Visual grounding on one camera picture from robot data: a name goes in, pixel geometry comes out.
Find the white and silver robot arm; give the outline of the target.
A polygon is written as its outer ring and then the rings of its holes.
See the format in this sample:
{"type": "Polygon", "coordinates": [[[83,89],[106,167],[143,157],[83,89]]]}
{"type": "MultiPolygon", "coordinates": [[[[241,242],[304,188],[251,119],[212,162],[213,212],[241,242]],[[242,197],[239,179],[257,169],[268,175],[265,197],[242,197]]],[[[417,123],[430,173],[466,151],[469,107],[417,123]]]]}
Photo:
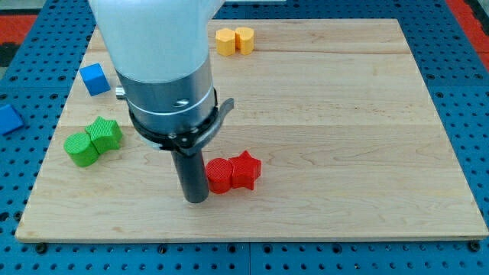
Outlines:
{"type": "Polygon", "coordinates": [[[134,128],[171,150],[214,122],[207,25],[224,0],[90,0],[134,128]]]}

